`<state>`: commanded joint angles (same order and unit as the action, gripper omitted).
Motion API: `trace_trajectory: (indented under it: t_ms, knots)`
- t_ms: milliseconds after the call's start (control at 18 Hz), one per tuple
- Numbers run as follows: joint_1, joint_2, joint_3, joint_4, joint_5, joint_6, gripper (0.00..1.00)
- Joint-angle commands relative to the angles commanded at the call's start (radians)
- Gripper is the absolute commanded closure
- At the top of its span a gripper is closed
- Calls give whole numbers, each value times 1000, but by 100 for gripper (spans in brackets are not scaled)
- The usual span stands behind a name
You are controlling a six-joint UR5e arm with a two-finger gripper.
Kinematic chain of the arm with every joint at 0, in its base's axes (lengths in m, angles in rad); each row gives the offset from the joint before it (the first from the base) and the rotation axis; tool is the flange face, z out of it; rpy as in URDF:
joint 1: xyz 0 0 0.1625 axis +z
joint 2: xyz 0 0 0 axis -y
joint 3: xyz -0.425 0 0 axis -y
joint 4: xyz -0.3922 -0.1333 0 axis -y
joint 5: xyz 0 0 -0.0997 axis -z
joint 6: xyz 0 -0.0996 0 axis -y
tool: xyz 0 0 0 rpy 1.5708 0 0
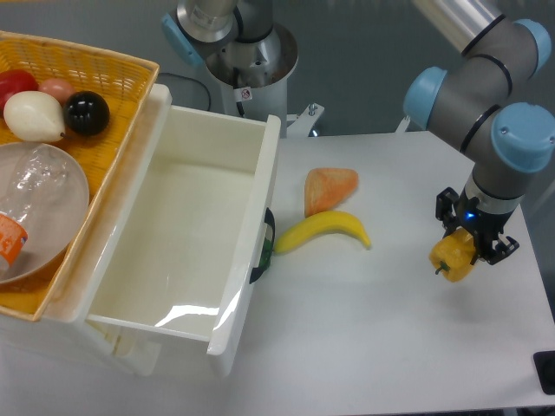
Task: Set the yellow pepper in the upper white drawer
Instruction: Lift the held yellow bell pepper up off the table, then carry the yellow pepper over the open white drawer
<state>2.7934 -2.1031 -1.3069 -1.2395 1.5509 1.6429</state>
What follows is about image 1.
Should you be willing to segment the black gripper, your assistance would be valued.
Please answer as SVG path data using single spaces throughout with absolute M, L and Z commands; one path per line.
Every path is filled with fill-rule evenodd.
M 459 225 L 473 236 L 475 252 L 470 264 L 478 261 L 495 265 L 518 248 L 519 242 L 505 237 L 504 227 L 518 206 L 518 200 L 496 198 L 482 190 L 473 177 L 465 183 L 462 194 L 451 187 L 441 191 L 435 200 L 435 218 L 451 235 Z

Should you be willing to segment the silver robot base column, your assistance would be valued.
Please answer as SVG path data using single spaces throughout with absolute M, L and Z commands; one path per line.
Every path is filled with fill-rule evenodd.
M 161 28 L 183 62 L 206 67 L 218 83 L 225 114 L 260 121 L 275 115 L 283 138 L 314 134 L 322 106 L 311 103 L 300 114 L 287 109 L 298 47 L 276 23 L 271 1 L 180 1 Z

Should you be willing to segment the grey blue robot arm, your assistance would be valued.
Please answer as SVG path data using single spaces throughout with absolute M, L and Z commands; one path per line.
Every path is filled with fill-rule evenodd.
M 496 264 L 518 249 L 504 228 L 554 152 L 554 118 L 541 106 L 511 102 L 552 52 L 548 31 L 512 21 L 489 1 L 419 1 L 416 8 L 464 59 L 455 72 L 431 67 L 406 93 L 404 113 L 473 162 L 461 192 L 446 189 L 435 215 L 447 235 L 473 238 L 473 260 Z

